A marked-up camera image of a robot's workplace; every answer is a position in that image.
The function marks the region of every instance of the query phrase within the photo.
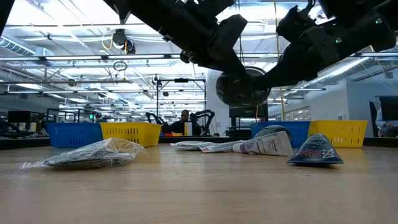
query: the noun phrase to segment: white column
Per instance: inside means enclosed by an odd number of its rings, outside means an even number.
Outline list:
[[[227,127],[230,126],[229,106],[223,103],[217,96],[216,82],[221,72],[209,70],[206,76],[206,100],[207,109],[215,112],[215,117],[211,122],[210,134],[217,132],[220,136],[225,136]]]

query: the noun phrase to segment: industrial ceiling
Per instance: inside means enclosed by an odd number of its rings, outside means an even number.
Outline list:
[[[240,9],[232,6],[222,12],[218,19],[220,21],[240,13],[249,21],[241,37],[245,64],[267,71],[277,60],[275,17],[283,18],[296,4],[303,8],[307,1],[277,1],[275,13],[273,1],[240,0]],[[318,22],[325,20],[320,6],[315,6],[310,16],[318,18]],[[133,40],[136,55],[124,55],[121,49],[112,47],[111,34],[115,29],[122,28]],[[283,51],[287,44],[286,40],[280,39],[279,50]],[[237,54],[240,48],[237,42],[234,47]],[[18,85],[8,86],[9,90],[15,92],[46,91],[48,96],[58,98],[69,108],[95,104],[99,105],[97,110],[103,110],[104,113],[113,110],[122,111],[122,114],[124,110],[133,108],[143,114],[154,111],[156,107],[157,96],[153,92],[155,77],[206,78],[208,69],[181,62],[180,51],[173,43],[164,42],[156,31],[134,16],[129,17],[126,25],[120,25],[118,15],[102,0],[16,0],[0,39],[0,55],[7,57],[0,59],[0,80],[19,82]],[[354,55],[322,71],[320,78],[312,82],[287,86],[285,89],[305,87],[322,90],[325,85],[361,72],[364,68],[375,74],[383,69],[391,71],[396,66],[390,58],[397,55],[394,50],[389,53]],[[46,56],[56,60],[42,57],[33,61],[13,61],[11,58],[21,56]],[[192,111],[205,109],[203,82],[170,82],[160,88],[169,93],[169,96],[159,95],[162,101],[161,114],[174,114],[185,108]],[[304,91],[284,91],[284,97],[288,99],[302,98],[303,94]],[[273,92],[269,103],[280,102],[280,93]]]

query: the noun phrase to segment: plastic bag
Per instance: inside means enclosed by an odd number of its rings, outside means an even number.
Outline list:
[[[209,153],[209,152],[233,152],[234,144],[238,144],[238,143],[242,143],[242,142],[244,142],[244,141],[240,140],[240,141],[234,141],[234,142],[213,144],[213,145],[209,145],[209,146],[200,147],[200,149],[204,153]]]
[[[344,161],[337,154],[329,139],[322,134],[310,136],[288,164],[330,165],[342,164]]]
[[[182,141],[178,143],[170,143],[170,145],[174,146],[176,150],[181,151],[200,151],[201,147],[211,146],[214,144],[216,143],[201,141]]]
[[[33,167],[95,168],[116,166],[133,161],[142,151],[145,152],[145,148],[137,143],[118,138],[109,138],[33,164],[24,162],[21,164],[20,169]]]

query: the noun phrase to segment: yellow plastic basket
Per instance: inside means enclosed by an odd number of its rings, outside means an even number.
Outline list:
[[[368,121],[312,121],[308,136],[323,134],[335,147],[362,147]]]
[[[100,123],[104,139],[120,138],[144,147],[157,146],[161,125],[145,122]]]

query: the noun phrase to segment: plastic basket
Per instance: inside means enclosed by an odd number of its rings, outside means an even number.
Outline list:
[[[323,134],[334,147],[362,147],[368,121],[312,121],[308,136]]]
[[[140,144],[141,146],[157,146],[161,125],[133,123],[100,123],[104,139],[120,138]]]
[[[53,147],[78,148],[103,140],[100,124],[47,123],[46,126]]]
[[[293,143],[292,147],[300,147],[308,137],[308,129],[310,127],[309,121],[265,121],[250,125],[252,138],[261,129],[270,125],[283,126],[292,133]]]

